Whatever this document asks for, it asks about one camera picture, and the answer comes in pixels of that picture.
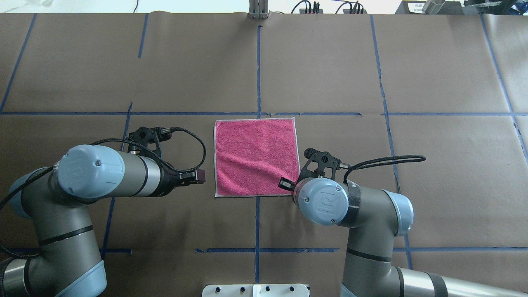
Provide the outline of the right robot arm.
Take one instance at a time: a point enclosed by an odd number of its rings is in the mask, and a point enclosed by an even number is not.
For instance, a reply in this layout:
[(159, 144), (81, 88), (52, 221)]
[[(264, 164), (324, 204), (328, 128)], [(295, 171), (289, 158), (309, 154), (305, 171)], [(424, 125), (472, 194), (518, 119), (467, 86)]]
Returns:
[(396, 267), (394, 239), (406, 235), (414, 220), (411, 201), (402, 194), (308, 177), (279, 188), (310, 221), (349, 229), (342, 297), (526, 297), (526, 292)]

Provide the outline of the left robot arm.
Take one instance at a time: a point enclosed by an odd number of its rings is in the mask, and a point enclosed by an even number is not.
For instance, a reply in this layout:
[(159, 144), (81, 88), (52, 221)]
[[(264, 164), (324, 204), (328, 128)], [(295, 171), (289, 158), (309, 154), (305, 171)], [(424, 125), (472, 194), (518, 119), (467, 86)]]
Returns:
[(204, 182), (202, 169), (179, 173), (153, 157), (100, 145), (72, 147), (53, 167), (11, 187), (12, 207), (32, 219), (39, 252), (2, 261), (2, 297), (99, 296), (107, 276), (87, 206), (107, 197), (162, 197)]

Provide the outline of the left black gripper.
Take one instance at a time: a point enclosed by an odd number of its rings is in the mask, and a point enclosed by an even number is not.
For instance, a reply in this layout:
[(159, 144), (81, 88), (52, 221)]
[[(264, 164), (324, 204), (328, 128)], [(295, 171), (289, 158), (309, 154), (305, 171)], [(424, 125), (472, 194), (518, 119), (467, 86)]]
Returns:
[(159, 197), (164, 197), (177, 187), (204, 184), (206, 172), (203, 169), (194, 169), (188, 172), (177, 172), (165, 165), (161, 166), (161, 179), (159, 184)]

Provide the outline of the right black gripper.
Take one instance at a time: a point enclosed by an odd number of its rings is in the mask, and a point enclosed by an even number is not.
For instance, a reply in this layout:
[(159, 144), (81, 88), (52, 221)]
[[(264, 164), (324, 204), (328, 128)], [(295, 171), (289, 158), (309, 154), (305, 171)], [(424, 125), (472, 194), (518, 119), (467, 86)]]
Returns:
[(306, 182), (308, 182), (307, 177), (300, 179), (296, 183), (292, 180), (287, 179), (286, 177), (281, 177), (278, 183), (278, 187), (283, 190), (292, 192), (292, 194), (298, 194), (300, 193), (300, 190), (302, 189), (302, 187), (305, 186)]

